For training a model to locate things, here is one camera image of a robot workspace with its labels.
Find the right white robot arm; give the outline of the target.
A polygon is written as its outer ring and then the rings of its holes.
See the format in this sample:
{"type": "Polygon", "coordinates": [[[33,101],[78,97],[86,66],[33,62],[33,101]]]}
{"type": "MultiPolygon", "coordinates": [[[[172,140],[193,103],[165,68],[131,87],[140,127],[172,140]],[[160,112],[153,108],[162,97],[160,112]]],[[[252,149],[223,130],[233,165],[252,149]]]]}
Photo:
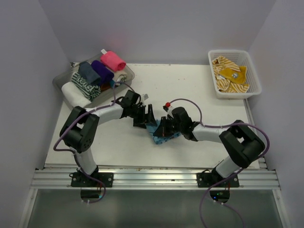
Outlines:
{"type": "Polygon", "coordinates": [[[207,127],[193,121],[183,107],[174,108],[162,117],[153,135],[171,137],[175,133],[181,133],[190,141],[215,142],[224,146],[227,158],[202,177],[219,187],[228,182],[230,175],[247,168],[265,149],[263,141],[243,121],[236,120],[226,128],[207,127]]]}

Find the light blue towel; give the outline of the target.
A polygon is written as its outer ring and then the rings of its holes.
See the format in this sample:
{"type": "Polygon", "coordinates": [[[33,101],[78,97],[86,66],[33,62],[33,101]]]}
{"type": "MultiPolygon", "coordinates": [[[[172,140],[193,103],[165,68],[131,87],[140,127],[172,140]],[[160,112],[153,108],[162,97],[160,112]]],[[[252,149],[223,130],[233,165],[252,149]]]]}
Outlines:
{"type": "Polygon", "coordinates": [[[145,124],[148,133],[150,134],[150,136],[152,137],[152,139],[156,145],[163,144],[171,139],[181,136],[181,133],[178,132],[174,128],[172,118],[170,118],[170,117],[169,118],[166,117],[166,118],[167,118],[167,123],[166,123],[166,136],[165,137],[154,137],[153,133],[156,130],[157,126],[150,126],[150,125],[145,124]]]}

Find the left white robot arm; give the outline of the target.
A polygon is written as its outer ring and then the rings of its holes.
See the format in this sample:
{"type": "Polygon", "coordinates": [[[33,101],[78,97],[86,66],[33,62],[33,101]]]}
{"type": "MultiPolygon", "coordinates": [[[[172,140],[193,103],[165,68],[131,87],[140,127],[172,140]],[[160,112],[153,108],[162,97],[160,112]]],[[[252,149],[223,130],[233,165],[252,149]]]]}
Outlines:
{"type": "Polygon", "coordinates": [[[77,171],[83,174],[82,181],[92,187],[99,180],[98,166],[91,152],[96,130],[101,124],[126,117],[133,119],[134,127],[146,128],[148,124],[157,126],[152,105],[144,105],[138,93],[128,90],[125,96],[114,99],[109,105],[91,109],[74,107],[61,129],[59,139],[53,149],[61,152],[62,149],[57,146],[63,141],[68,147],[67,150],[72,152],[77,164],[77,171]]]}

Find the pink towel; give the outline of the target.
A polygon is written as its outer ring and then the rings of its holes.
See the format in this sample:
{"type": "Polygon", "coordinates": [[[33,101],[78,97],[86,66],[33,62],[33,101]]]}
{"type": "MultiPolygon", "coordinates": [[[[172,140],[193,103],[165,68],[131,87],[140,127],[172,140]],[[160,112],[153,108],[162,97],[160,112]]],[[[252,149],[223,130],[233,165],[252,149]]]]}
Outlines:
{"type": "Polygon", "coordinates": [[[126,67],[126,62],[121,59],[115,52],[102,49],[101,53],[102,55],[100,57],[100,61],[112,71],[121,71],[126,67]]]}

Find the grey plastic bin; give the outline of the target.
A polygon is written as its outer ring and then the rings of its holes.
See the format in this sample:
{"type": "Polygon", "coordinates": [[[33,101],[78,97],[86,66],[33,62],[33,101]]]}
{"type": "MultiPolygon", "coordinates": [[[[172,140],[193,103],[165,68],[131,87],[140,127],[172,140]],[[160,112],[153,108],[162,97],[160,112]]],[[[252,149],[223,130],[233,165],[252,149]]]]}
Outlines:
{"type": "Polygon", "coordinates": [[[97,106],[109,99],[113,91],[118,93],[132,83],[135,74],[128,66],[115,72],[100,61],[100,56],[72,63],[70,70],[53,79],[54,87],[69,108],[97,106]]]}

